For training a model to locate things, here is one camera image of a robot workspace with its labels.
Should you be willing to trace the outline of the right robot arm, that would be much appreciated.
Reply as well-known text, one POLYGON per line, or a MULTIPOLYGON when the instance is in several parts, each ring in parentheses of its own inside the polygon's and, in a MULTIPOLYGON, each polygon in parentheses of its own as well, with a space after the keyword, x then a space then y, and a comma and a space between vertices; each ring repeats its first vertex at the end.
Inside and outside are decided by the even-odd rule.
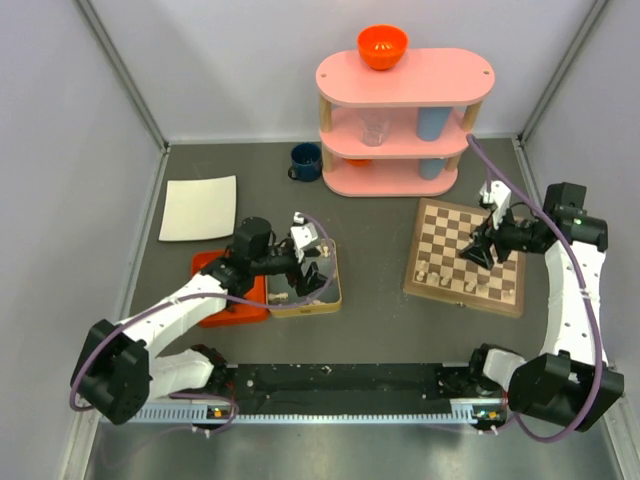
POLYGON ((485 183, 479 204, 489 215, 459 255, 487 268, 505 264, 514 252, 543 255, 549 296, 540 354, 527 361, 483 344, 473 352, 466 380, 474 393, 501 389, 512 411, 558 426, 568 426, 585 409, 579 432, 590 429, 624 392, 623 375, 608 367, 604 351, 594 345, 608 226, 584 209, 586 192, 582 185, 552 184, 533 219, 518 220, 510 188, 498 180, 485 183))

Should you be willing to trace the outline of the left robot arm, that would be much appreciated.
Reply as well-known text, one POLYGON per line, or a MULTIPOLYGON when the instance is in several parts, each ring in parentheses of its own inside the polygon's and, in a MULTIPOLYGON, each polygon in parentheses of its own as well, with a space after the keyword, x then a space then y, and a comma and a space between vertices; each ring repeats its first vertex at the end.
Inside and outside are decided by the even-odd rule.
POLYGON ((288 234, 277 239, 271 223, 248 217, 236 228, 223 254, 206 264, 177 291, 127 319, 103 319, 89 330, 70 380, 69 405, 76 412, 95 409, 112 424, 131 420, 150 400, 180 397, 186 390, 216 396, 227 374, 206 353, 162 351, 205 318, 230 304, 249 304, 256 278, 283 275, 302 306, 317 299, 331 279, 306 258, 319 242, 328 243, 323 226, 295 213, 288 234))

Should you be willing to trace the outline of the gold metal tin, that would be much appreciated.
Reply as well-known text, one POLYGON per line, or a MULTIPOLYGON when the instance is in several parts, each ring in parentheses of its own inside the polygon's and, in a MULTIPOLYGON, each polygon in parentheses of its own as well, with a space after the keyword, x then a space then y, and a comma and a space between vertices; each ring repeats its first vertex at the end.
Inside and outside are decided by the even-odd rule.
POLYGON ((321 274, 327 278, 333 274, 331 283, 327 289, 311 304, 297 306, 301 299, 297 296, 295 290, 288 285, 283 275, 268 277, 266 279, 266 296, 268 293, 287 292, 289 298, 284 302, 275 304, 267 304, 270 306, 270 313, 276 318, 299 317, 309 315, 319 315, 334 313, 341 308, 342 289, 339 277, 336 244, 333 240, 320 240, 319 243, 311 249, 311 255, 306 255, 302 264, 303 270, 312 263, 316 262, 321 274))

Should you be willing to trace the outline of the white rook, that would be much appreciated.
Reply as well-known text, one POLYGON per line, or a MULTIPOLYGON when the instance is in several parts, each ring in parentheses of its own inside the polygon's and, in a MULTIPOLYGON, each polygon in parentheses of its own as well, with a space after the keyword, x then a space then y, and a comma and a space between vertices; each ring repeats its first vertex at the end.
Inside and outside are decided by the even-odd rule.
POLYGON ((417 264, 415 281, 419 283, 424 283, 426 281, 426 277, 428 274, 429 264, 426 261, 420 261, 417 264))

